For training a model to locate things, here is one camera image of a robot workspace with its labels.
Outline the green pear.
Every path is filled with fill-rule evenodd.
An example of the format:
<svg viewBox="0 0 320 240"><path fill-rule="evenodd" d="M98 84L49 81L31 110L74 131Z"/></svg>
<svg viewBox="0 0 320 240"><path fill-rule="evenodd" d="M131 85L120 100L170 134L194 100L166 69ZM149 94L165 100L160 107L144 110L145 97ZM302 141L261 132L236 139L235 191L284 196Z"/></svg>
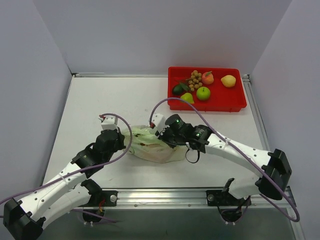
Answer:
<svg viewBox="0 0 320 240"><path fill-rule="evenodd" d="M193 95L190 92L186 92L183 95L180 96L180 99L190 103L190 104L194 104L194 99L193 99Z"/></svg>

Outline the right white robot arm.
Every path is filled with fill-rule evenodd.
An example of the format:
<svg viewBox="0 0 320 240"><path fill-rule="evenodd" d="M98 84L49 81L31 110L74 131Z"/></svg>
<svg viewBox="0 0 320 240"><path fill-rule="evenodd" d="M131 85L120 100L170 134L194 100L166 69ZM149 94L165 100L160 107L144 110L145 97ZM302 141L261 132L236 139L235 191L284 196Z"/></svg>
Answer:
<svg viewBox="0 0 320 240"><path fill-rule="evenodd" d="M243 178L232 177L222 191L222 200L232 205L239 199L263 195L280 201L292 175L286 154L260 150L234 141L207 125L192 126L178 114L165 118L157 113L151 118L156 136L169 147L184 146L198 154L215 155L231 161L251 173Z"/></svg>

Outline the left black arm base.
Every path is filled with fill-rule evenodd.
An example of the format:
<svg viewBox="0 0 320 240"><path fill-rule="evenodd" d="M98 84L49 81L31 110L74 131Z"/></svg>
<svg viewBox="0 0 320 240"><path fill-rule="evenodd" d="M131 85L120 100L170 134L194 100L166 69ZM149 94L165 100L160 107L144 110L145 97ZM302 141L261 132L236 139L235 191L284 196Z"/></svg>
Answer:
<svg viewBox="0 0 320 240"><path fill-rule="evenodd" d="M85 209L85 212L104 217L104 207L115 207L117 205L118 192L116 190L102 190L92 179L83 181L80 186L88 190L90 196L88 202L83 206L93 207L93 209Z"/></svg>

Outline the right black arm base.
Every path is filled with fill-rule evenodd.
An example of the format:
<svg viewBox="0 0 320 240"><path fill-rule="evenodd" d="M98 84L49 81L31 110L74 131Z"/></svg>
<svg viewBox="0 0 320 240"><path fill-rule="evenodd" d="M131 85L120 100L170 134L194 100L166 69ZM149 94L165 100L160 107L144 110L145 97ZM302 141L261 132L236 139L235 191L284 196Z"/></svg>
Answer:
<svg viewBox="0 0 320 240"><path fill-rule="evenodd" d="M206 201L209 207L217 207L220 217L226 225L235 226L247 212L251 205L251 198L237 199L229 193L230 185L234 181L230 178L222 189L206 190Z"/></svg>

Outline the red plastic tray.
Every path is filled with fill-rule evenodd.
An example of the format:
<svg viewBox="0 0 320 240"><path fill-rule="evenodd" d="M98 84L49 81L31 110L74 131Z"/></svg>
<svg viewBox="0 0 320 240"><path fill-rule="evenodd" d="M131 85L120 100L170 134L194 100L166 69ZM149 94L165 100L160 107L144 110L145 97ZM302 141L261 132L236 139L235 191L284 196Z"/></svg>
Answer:
<svg viewBox="0 0 320 240"><path fill-rule="evenodd" d="M239 112L247 106L235 68L170 66L167 96L186 100L205 112Z"/></svg>

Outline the yellow lemon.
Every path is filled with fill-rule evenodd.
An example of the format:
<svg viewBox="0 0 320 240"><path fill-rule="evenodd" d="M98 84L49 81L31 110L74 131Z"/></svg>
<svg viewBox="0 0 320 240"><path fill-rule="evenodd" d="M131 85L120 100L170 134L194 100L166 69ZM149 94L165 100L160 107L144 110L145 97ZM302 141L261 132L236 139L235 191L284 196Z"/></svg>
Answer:
<svg viewBox="0 0 320 240"><path fill-rule="evenodd" d="M226 87L226 88L232 88L236 85L237 79L233 75L226 75L222 77L221 83Z"/></svg>

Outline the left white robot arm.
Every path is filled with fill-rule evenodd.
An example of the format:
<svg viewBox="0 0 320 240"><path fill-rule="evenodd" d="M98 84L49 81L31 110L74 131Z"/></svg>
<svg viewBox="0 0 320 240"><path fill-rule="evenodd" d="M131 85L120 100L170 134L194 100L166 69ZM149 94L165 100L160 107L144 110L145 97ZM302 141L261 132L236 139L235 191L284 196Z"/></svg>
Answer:
<svg viewBox="0 0 320 240"><path fill-rule="evenodd" d="M95 206L105 200L101 187L91 176L101 170L125 137L120 129L102 130L95 142L80 151L46 187L4 205L3 225L16 240L36 240L54 220L83 205Z"/></svg>

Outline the orange peach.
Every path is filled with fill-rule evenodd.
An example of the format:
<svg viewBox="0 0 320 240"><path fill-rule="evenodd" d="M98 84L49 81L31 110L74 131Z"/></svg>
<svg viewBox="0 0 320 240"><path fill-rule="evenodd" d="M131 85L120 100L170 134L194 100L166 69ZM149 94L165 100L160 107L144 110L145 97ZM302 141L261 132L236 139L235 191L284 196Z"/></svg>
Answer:
<svg viewBox="0 0 320 240"><path fill-rule="evenodd" d="M214 82L212 71L204 72L201 76L201 81L205 85L211 85Z"/></svg>

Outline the dark green avocado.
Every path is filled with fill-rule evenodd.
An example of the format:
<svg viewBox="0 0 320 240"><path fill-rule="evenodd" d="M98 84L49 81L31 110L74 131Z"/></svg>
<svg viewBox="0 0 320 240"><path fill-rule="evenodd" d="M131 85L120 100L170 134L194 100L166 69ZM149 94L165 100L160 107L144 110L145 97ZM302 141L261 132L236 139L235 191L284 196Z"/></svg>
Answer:
<svg viewBox="0 0 320 240"><path fill-rule="evenodd" d="M181 84L177 84L173 87L171 92L173 96L180 96L185 92L185 90Z"/></svg>

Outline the aluminium front rail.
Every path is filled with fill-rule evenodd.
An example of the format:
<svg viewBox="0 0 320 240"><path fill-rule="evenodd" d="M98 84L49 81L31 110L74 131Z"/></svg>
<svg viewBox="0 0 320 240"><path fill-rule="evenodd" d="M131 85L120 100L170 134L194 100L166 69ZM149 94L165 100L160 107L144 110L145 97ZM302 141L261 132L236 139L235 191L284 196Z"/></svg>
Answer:
<svg viewBox="0 0 320 240"><path fill-rule="evenodd" d="M218 188L168 188L168 189L108 189L117 191L117 201L114 207L118 209L131 209L133 207L145 209L177 209L186 207L204 208L207 205L206 190L220 190ZM252 196L250 200L259 198L259 195ZM38 207L44 205L46 213L65 214L76 208L92 210L93 207L83 206L89 201L89 191L78 185L75 189L59 197L53 203L48 197L40 197L33 194L31 196L31 206Z"/></svg>

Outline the pale green plastic bag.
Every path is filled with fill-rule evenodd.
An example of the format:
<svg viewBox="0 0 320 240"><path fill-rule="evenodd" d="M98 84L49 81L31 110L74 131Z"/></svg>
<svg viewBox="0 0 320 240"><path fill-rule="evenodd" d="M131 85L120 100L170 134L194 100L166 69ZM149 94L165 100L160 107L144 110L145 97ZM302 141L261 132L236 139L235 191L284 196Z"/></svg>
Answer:
<svg viewBox="0 0 320 240"><path fill-rule="evenodd" d="M142 160L158 164L182 161L185 159L187 147L175 146L169 147L166 143L159 140L156 131L146 125L135 125L130 131L124 130L124 145L127 146L132 141L128 153Z"/></svg>

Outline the brown longan bunch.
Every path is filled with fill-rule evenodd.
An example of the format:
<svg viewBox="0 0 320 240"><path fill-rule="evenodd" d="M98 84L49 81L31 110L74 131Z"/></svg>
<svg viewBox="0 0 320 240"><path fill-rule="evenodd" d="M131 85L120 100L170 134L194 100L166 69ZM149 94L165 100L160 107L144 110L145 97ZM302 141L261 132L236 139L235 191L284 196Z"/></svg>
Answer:
<svg viewBox="0 0 320 240"><path fill-rule="evenodd" d="M182 80L179 82L181 88L186 92L194 92L203 86L202 83L202 73L194 70L191 72L190 77L188 79Z"/></svg>

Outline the green apple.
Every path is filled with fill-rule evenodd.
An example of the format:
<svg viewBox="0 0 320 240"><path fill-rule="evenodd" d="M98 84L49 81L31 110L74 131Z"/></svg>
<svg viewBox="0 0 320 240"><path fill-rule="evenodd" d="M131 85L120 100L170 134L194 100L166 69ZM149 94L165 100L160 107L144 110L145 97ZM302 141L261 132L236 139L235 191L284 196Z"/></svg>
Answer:
<svg viewBox="0 0 320 240"><path fill-rule="evenodd" d="M200 101L206 101L210 98L211 91L208 87L202 86L199 87L196 91L196 97Z"/></svg>

